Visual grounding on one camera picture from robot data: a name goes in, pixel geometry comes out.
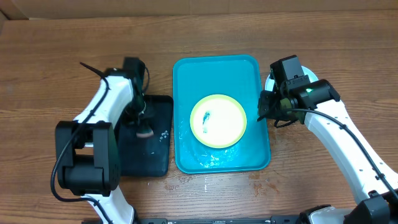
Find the light blue plate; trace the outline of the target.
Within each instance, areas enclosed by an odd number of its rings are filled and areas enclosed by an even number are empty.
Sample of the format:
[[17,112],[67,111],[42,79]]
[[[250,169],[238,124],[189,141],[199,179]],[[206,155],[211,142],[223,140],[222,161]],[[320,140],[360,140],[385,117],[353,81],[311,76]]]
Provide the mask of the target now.
[[[318,81],[318,77],[310,69],[302,66],[302,70],[305,75],[308,75],[310,82]],[[269,74],[264,84],[264,89],[267,91],[272,91],[274,89],[274,84],[275,81],[272,79],[271,74]]]

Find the yellow-rimmed plate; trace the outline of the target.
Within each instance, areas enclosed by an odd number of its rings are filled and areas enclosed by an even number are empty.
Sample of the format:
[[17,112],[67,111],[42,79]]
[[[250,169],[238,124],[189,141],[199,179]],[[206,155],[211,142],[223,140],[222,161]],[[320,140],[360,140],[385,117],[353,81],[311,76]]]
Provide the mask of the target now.
[[209,95],[193,107],[190,128],[205,146],[221,149],[236,144],[244,135],[247,117],[241,104],[227,95]]

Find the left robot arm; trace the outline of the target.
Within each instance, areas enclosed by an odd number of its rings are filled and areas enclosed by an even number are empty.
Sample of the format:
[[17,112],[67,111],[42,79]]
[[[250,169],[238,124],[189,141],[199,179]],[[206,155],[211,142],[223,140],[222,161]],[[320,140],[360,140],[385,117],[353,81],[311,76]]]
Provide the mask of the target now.
[[139,223],[119,186],[121,162],[114,128],[126,115],[141,129],[139,137],[152,136],[147,123],[152,114],[144,99],[148,68],[87,69],[100,77],[100,86],[74,120],[56,125],[50,190],[61,202],[88,202],[103,223]]

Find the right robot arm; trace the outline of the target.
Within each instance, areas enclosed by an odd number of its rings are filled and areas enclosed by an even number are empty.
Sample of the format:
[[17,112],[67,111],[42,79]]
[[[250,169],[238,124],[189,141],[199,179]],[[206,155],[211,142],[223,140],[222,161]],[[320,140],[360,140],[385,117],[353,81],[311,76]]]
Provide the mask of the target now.
[[297,223],[397,223],[397,173],[360,133],[328,81],[268,78],[258,109],[260,119],[306,125],[328,150],[353,193],[354,209],[319,205],[301,212]]

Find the black plastic tray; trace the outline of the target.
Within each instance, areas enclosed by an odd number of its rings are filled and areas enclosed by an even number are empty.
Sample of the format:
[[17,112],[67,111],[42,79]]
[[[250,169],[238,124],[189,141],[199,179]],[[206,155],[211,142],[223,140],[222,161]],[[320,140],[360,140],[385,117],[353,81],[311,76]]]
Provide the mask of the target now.
[[149,118],[153,136],[137,137],[138,125],[127,112],[115,127],[122,176],[162,177],[168,171],[174,101],[168,95],[146,95],[144,99],[154,111]]

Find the teal plastic tray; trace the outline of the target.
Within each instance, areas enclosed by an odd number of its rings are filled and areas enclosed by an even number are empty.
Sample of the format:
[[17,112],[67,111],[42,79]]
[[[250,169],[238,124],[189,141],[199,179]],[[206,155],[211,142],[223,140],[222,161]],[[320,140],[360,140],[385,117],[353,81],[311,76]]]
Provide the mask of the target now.
[[[187,174],[261,170],[271,161],[266,120],[258,121],[263,87],[257,60],[250,55],[183,58],[173,67],[175,163]],[[221,149],[201,143],[190,127],[194,106],[221,94],[242,107],[247,126],[242,138]]]

